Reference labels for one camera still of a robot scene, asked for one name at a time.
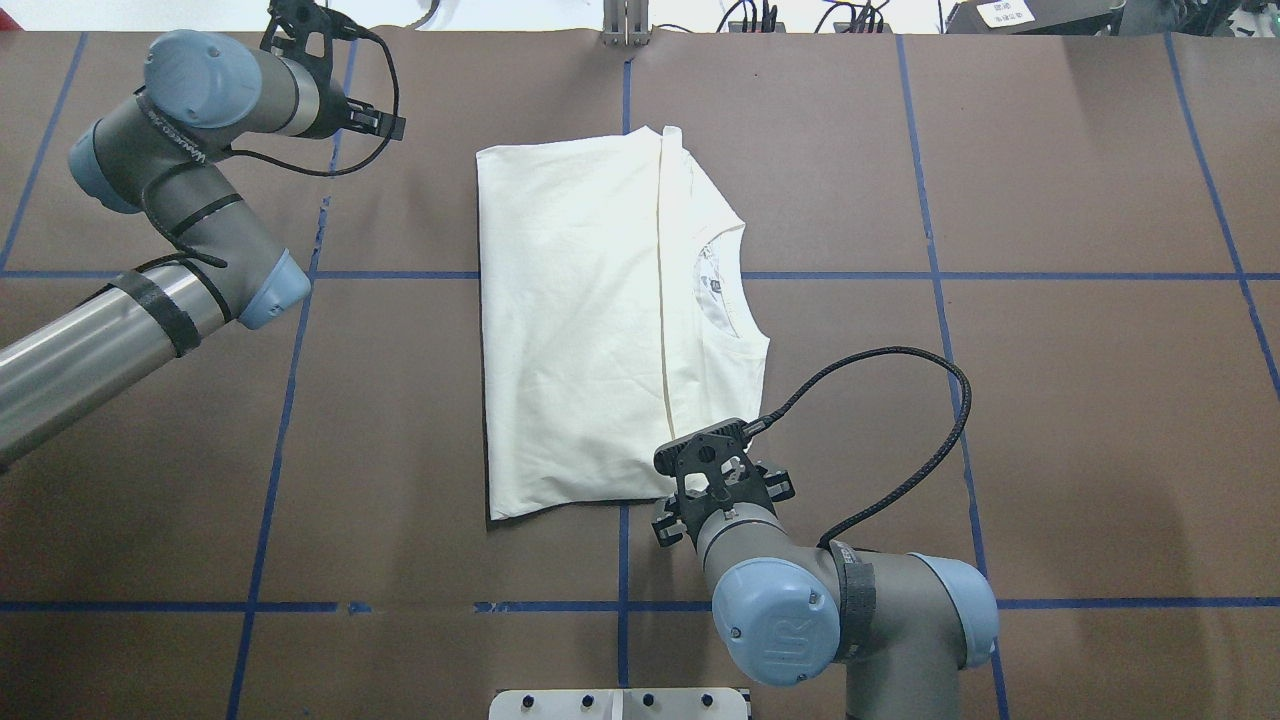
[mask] blue tape line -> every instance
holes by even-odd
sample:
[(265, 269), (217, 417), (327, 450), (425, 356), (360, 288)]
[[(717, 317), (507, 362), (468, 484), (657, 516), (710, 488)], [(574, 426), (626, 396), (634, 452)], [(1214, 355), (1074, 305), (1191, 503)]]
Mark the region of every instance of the blue tape line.
[(966, 273), (943, 272), (945, 281), (1234, 281), (1233, 273)]
[(49, 151), (49, 143), (54, 140), (54, 128), (58, 127), (58, 118), (63, 114), (63, 105), (67, 104), (72, 79), (76, 77), (76, 70), (79, 68), (81, 56), (84, 55), (84, 45), (87, 44), (88, 33), (82, 32), (79, 42), (76, 44), (76, 53), (72, 54), (72, 64), (67, 68), (67, 77), (63, 78), (63, 88), (58, 92), (58, 101), (54, 102), (54, 111), (49, 117), (49, 124), (45, 126), (45, 135), (40, 138), (40, 147), (36, 149), (36, 160), (31, 164), (31, 173), (27, 174), (27, 184), (22, 188), (18, 209), (13, 214), (13, 222), (9, 223), (9, 234), (5, 237), (4, 247), (0, 249), (0, 270), (4, 270), (4, 266), (9, 263), (9, 254), (13, 252), (13, 245), (18, 240), (18, 228), (22, 225), (22, 217), (27, 213), (27, 202), (31, 200), (31, 192), (36, 188), (40, 167), (45, 164), (45, 152)]
[(311, 612), (333, 614), (338, 611), (337, 602), (259, 602), (255, 612)]
[[(938, 313), (938, 331), (942, 333), (942, 354), (955, 361), (951, 346), (951, 328), (947, 323), (946, 299), (942, 295), (942, 269), (938, 263), (938, 246), (933, 234), (933, 217), (929, 211), (929, 193), (924, 184), (924, 163), (920, 155), (920, 136), (915, 123), (915, 106), (911, 102), (911, 76), (906, 67), (906, 45), (902, 36), (893, 36), (897, 44), (897, 67), (902, 76), (902, 102), (906, 110), (906, 129), (911, 138), (911, 160), (915, 165), (915, 187), (920, 197), (920, 219), (924, 224), (924, 237), (928, 241), (929, 273), (933, 279), (933, 302)], [(947, 387), (951, 389), (951, 411), (960, 414), (960, 384), (954, 378), (947, 378)], [(973, 482), (973, 464), (969, 460), (968, 433), (960, 436), (960, 454), (964, 459), (964, 483), (969, 492), (969, 528), (973, 534), (973, 552), (978, 570), (989, 578), (987, 570), (987, 551), (982, 538), (982, 518), (978, 512), (978, 491)], [(996, 685), (996, 705), (1000, 708), (1000, 719), (1009, 720), (1009, 698), (1005, 688), (1004, 666), (996, 661), (991, 664), (992, 679)]]
[(477, 270), (319, 270), (324, 281), (475, 281)]
[(631, 132), (631, 60), (622, 63), (622, 135)]
[(243, 602), (0, 602), (0, 612), (243, 612)]
[[(631, 132), (631, 59), (622, 63), (622, 135)], [(631, 506), (618, 505), (618, 687), (631, 685)]]
[(1180, 607), (1280, 607), (1280, 597), (1083, 597), (997, 600), (1001, 610), (1174, 610)]
[[(115, 270), (0, 270), (4, 279), (111, 279)], [(1156, 281), (1156, 282), (1236, 282), (1235, 273), (1032, 273), (1032, 272), (957, 272), (942, 270), (943, 281)], [(1280, 273), (1244, 273), (1245, 279), (1280, 281)], [(316, 270), (315, 278), (326, 281), (475, 281), (479, 270)], [(932, 281), (933, 273), (913, 270), (888, 272), (826, 272), (826, 270), (758, 270), (742, 273), (748, 281)]]
[(631, 620), (631, 506), (618, 506), (618, 687), (631, 687), (630, 620)]
[(710, 612), (712, 603), (699, 600), (631, 601), (632, 612)]
[(0, 270), (0, 278), (4, 279), (38, 279), (38, 281), (64, 281), (64, 279), (93, 279), (93, 281), (109, 281), (116, 275), (119, 272), (113, 270)]
[(618, 603), (600, 601), (530, 601), (530, 602), (477, 602), (475, 611), (485, 612), (617, 612)]
[(1222, 199), (1217, 193), (1213, 173), (1208, 169), (1208, 159), (1204, 158), (1204, 149), (1201, 146), (1199, 132), (1196, 129), (1194, 118), (1192, 118), (1190, 104), (1187, 102), (1187, 90), (1183, 87), (1183, 73), (1178, 67), (1178, 54), (1174, 51), (1172, 33), (1165, 33), (1165, 50), (1169, 53), (1169, 67), (1174, 73), (1174, 90), (1178, 91), (1178, 104), (1183, 109), (1183, 119), (1187, 120), (1187, 132), (1192, 138), (1192, 149), (1196, 150), (1196, 160), (1199, 161), (1201, 174), (1204, 176), (1204, 186), (1208, 188), (1208, 197), (1213, 202), (1217, 224), (1222, 229), (1222, 240), (1226, 241), (1226, 251), (1231, 256), (1231, 266), (1235, 268), (1235, 277), (1240, 283), (1240, 295), (1244, 296), (1244, 304), (1249, 307), (1249, 320), (1253, 323), (1253, 333), (1258, 338), (1258, 347), (1262, 348), (1262, 357), (1266, 360), (1267, 373), (1271, 375), (1271, 387), (1275, 389), (1276, 400), (1280, 400), (1280, 370), (1276, 369), (1276, 360), (1271, 354), (1271, 343), (1267, 342), (1267, 333), (1262, 328), (1261, 318), (1258, 318), (1258, 307), (1253, 302), (1253, 291), (1249, 290), (1249, 281), (1244, 274), (1240, 252), (1235, 247), (1231, 225), (1226, 222), (1226, 211), (1222, 209)]
[(929, 273), (913, 272), (746, 272), (744, 281), (927, 281), (933, 275)]
[[(343, 79), (343, 92), (348, 92), (351, 78), (356, 72), (356, 50), (351, 46), (347, 56), (347, 76)], [(329, 158), (329, 170), (338, 168), (338, 155), (342, 152), (342, 131), (333, 136), (333, 154)], [(311, 250), (311, 263), (307, 266), (307, 278), (315, 281), (320, 268), (320, 251), (324, 249), (324, 233), (329, 223), (329, 201), (325, 197), (320, 204), (320, 213), (316, 219), (316, 241)], [(271, 475), (266, 484), (266, 500), (262, 503), (262, 524), (257, 533), (257, 551), (253, 555), (253, 571), (250, 577), (248, 603), (244, 609), (244, 625), (241, 629), (241, 644), (236, 653), (236, 670), (232, 674), (230, 698), (227, 702), (227, 720), (236, 720), (239, 714), (241, 691), (244, 687), (244, 670), (248, 666), (248, 651), (253, 638), (253, 618), (257, 612), (259, 591), (262, 587), (262, 568), (266, 564), (266, 548), (271, 537), (271, 516), (275, 512), (275, 496), (280, 486), (280, 469), (284, 464), (284, 441), (289, 433), (289, 421), (293, 419), (293, 397), (298, 383), (298, 363), (302, 357), (302, 340), (307, 333), (307, 322), (311, 318), (311, 300), (314, 293), (308, 293), (302, 301), (302, 310), (298, 316), (298, 331), (293, 337), (293, 357), (289, 360), (289, 375), (284, 384), (284, 404), (280, 409), (280, 425), (275, 434), (275, 452), (271, 457)]]
[(1000, 639), (996, 639), (996, 650), (991, 653), (991, 676), (996, 682), (996, 715), (1009, 720), (1009, 691), (1005, 688), (1005, 660), (1000, 655)]

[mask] paper sign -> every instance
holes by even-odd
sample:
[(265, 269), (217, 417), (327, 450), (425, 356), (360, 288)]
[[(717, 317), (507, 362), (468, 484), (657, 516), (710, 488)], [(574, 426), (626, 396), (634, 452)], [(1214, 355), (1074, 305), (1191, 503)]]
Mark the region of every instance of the paper sign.
[(1000, 0), (978, 5), (978, 14), (987, 27), (1020, 26), (1036, 20), (1025, 0)]

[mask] white mounting plate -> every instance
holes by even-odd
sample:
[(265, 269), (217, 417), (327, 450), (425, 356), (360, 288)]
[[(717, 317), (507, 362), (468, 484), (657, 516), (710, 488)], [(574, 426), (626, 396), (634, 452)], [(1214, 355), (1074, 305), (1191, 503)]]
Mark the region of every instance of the white mounting plate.
[[(653, 705), (644, 703), (646, 694)], [(586, 696), (590, 706), (582, 705)], [(504, 691), (489, 705), (489, 720), (751, 720), (749, 697), (732, 688)]]

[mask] black strap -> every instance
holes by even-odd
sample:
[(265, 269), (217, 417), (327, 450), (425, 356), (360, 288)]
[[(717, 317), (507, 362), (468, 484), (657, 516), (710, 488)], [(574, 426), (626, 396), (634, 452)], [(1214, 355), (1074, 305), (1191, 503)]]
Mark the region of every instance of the black strap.
[(151, 278), (128, 270), (108, 283), (123, 290), (134, 302), (142, 306), (169, 336), (178, 357), (200, 347), (200, 331), (186, 310), (169, 297)]
[(223, 208), (225, 208), (225, 206), (228, 206), (228, 205), (230, 205), (233, 202), (239, 202), (241, 200), (244, 200), (244, 199), (241, 197), (238, 192), (233, 192), (230, 195), (224, 195), (223, 197), (219, 197), (218, 200), (214, 200), (209, 205), (205, 205), (200, 210), (196, 210), (195, 213), (187, 215), (187, 218), (184, 220), (182, 220), (177, 225), (169, 228), (169, 232), (173, 233), (174, 237), (182, 237), (182, 233), (189, 231), (192, 228), (192, 225), (195, 225), (200, 220), (204, 220), (209, 215), (212, 215), (214, 213), (221, 210)]
[(831, 541), (831, 555), (836, 560), (840, 578), (840, 647), (836, 662), (852, 657), (867, 644), (876, 615), (876, 568), (860, 562), (854, 548), (840, 541)]
[(209, 279), (209, 275), (200, 269), (200, 265), (192, 263), (188, 259), (178, 260), (178, 264), (191, 270), (191, 274), (196, 275), (196, 279), (200, 281), (200, 284), (205, 286), (205, 290), (209, 291), (209, 295), (214, 296), (214, 302), (218, 302), (218, 309), (223, 311), (224, 322), (230, 323), (232, 320), (236, 319), (236, 315), (232, 314), (230, 306), (227, 305), (227, 299), (223, 297), (223, 291), (218, 290), (218, 286), (214, 284), (214, 281)]

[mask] robotic arm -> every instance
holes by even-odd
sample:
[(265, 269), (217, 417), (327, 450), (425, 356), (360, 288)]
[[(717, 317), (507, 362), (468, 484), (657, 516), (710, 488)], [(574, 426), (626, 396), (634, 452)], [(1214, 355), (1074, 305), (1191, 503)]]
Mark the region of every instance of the robotic arm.
[[(957, 719), (957, 670), (984, 664), (998, 632), (986, 578), (959, 560), (861, 551), (835, 539), (794, 544), (773, 507), (795, 496), (790, 475), (745, 451), (768, 424), (728, 420), (654, 454), (654, 468), (676, 479), (676, 495), (655, 507), (658, 543), (668, 547), (685, 534), (694, 542), (716, 630), (733, 661), (769, 685), (844, 664), (851, 719)], [(691, 478), (705, 479), (707, 489), (690, 489)]]
[[(101, 293), (0, 351), (0, 470), (52, 434), (238, 319), (257, 329), (311, 291), (288, 250), (214, 165), (233, 155), (332, 177), (403, 136), (387, 45), (311, 0), (271, 0), (260, 49), (224, 35), (160, 36), (146, 85), (72, 147), (76, 182), (116, 213), (145, 211), (178, 250), (120, 274)], [(312, 36), (324, 54), (306, 51)], [(333, 41), (369, 38), (392, 72), (392, 113), (352, 100), (332, 77)], [(383, 138), (365, 161), (306, 170), (230, 142), (246, 132), (323, 138), (339, 129)]]

